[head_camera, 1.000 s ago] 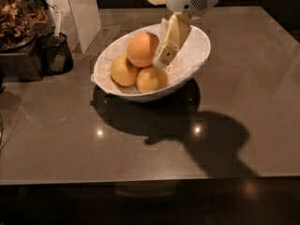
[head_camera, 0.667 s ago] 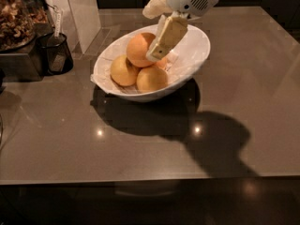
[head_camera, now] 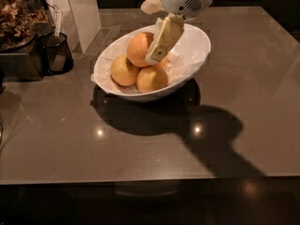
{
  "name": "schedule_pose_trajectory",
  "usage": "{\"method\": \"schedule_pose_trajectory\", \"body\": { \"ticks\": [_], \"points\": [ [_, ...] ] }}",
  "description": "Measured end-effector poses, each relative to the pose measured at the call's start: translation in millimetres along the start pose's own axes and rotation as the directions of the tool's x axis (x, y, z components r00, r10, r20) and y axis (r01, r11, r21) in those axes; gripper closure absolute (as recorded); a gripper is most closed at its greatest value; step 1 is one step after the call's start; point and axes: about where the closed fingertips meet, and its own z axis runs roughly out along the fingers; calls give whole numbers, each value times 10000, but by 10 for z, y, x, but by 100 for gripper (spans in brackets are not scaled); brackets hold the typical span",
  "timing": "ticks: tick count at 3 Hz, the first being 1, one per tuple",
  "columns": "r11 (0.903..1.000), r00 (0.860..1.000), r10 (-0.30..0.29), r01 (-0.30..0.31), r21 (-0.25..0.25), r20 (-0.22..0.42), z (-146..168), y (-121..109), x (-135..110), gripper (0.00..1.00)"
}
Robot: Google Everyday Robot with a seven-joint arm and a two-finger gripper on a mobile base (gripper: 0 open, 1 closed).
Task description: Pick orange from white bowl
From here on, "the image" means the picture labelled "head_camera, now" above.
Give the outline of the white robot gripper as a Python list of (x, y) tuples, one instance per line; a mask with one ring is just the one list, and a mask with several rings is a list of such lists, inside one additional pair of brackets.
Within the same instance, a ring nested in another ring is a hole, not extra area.
[(153, 66), (165, 58), (184, 33), (184, 19), (198, 17), (213, 0), (144, 0), (141, 10), (146, 14), (167, 11), (164, 19), (157, 19), (154, 39), (147, 51), (145, 61)]

